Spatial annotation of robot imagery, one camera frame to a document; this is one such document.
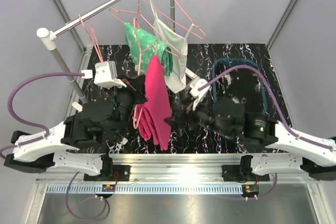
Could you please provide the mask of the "magenta trousers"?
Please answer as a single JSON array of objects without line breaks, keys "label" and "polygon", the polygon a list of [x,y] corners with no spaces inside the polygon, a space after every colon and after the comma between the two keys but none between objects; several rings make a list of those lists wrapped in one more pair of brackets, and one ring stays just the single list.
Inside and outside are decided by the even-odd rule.
[{"label": "magenta trousers", "polygon": [[145,74],[147,102],[135,107],[133,127],[145,140],[153,139],[162,151],[168,149],[171,126],[164,120],[172,115],[169,94],[165,84],[164,68],[158,56],[153,56]]}]

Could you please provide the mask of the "pink hanger of magenta trousers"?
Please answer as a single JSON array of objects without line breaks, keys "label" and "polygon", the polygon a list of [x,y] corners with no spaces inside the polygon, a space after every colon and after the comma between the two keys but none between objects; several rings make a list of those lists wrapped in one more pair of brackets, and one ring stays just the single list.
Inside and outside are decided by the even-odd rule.
[{"label": "pink hanger of magenta trousers", "polygon": [[[149,50],[151,47],[156,47],[156,50],[155,50],[155,55],[156,55],[157,54],[157,48],[158,48],[158,40],[156,39],[153,44],[147,46],[145,49],[142,50],[140,40],[139,40],[139,36],[138,36],[138,31],[137,31],[137,28],[140,28],[140,25],[139,25],[139,21],[136,17],[133,19],[133,27],[134,27],[136,41],[137,41],[138,49],[139,49],[139,63],[138,63],[138,71],[137,71],[137,74],[139,76],[140,73],[141,73],[142,53]],[[138,106],[136,105],[134,107],[134,116],[133,116],[133,128],[134,129],[137,129],[138,126],[139,126],[139,122],[140,122],[142,112],[143,112],[142,108],[138,112]]]}]

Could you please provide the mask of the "green tie-dye trousers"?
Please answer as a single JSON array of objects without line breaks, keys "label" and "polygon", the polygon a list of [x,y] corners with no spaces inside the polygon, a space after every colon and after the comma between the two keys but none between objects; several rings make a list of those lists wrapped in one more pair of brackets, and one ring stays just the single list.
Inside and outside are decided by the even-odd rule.
[{"label": "green tie-dye trousers", "polygon": [[164,75],[170,76],[173,72],[173,56],[170,47],[144,29],[135,30],[130,23],[124,23],[124,28],[125,40],[130,48],[135,70],[145,74],[150,61],[156,55],[164,68]]}]

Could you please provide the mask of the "pink hanger of black trousers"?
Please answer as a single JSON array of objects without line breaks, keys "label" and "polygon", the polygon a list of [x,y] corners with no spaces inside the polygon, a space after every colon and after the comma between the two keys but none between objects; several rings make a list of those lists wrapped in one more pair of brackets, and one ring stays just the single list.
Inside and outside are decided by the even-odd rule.
[{"label": "pink hanger of black trousers", "polygon": [[98,56],[99,61],[104,62],[103,55],[102,55],[101,49],[99,47],[99,43],[98,43],[98,40],[97,40],[97,37],[96,37],[93,26],[90,25],[90,30],[88,30],[85,26],[85,23],[82,19],[82,16],[80,14],[78,16],[79,16],[79,20],[80,20],[80,23],[81,23],[82,27],[84,28],[89,40],[92,42],[92,45],[93,45],[93,47],[96,51],[96,54]]}]

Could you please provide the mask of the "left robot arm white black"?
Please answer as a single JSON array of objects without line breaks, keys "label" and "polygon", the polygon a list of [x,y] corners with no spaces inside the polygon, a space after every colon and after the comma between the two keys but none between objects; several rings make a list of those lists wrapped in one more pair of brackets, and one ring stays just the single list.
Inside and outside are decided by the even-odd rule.
[{"label": "left robot arm white black", "polygon": [[126,133],[134,107],[144,104],[145,75],[123,76],[112,100],[85,103],[82,110],[49,129],[29,135],[15,131],[13,151],[3,156],[4,166],[24,173],[68,170],[84,174],[85,181],[116,178],[109,144],[121,144],[123,153],[132,150]]}]

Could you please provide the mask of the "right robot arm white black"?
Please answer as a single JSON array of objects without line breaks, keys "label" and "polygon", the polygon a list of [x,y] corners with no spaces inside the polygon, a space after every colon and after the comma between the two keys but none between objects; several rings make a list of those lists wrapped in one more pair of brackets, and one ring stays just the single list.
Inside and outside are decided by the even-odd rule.
[{"label": "right robot arm white black", "polygon": [[226,138],[238,138],[244,145],[283,150],[279,157],[269,154],[244,155],[238,172],[243,180],[275,173],[306,173],[316,180],[335,180],[335,138],[321,138],[271,119],[264,114],[245,111],[245,106],[221,98],[211,108],[189,105],[184,111],[166,118],[165,123],[182,133],[202,126]]}]

